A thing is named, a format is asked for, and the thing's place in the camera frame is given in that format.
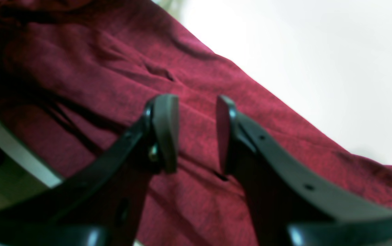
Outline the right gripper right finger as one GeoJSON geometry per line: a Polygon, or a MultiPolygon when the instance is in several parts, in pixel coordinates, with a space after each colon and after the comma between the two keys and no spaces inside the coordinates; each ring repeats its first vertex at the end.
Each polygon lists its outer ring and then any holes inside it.
{"type": "Polygon", "coordinates": [[[222,172],[244,189],[260,246],[392,246],[392,209],[307,168],[225,95],[216,129],[222,172]]]}

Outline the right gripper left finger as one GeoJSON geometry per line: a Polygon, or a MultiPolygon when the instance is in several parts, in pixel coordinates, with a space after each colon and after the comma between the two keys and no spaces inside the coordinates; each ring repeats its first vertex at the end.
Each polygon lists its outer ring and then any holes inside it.
{"type": "Polygon", "coordinates": [[[152,98],[88,167],[0,210],[0,245],[131,246],[152,177],[177,170],[178,133],[178,96],[152,98]]]}

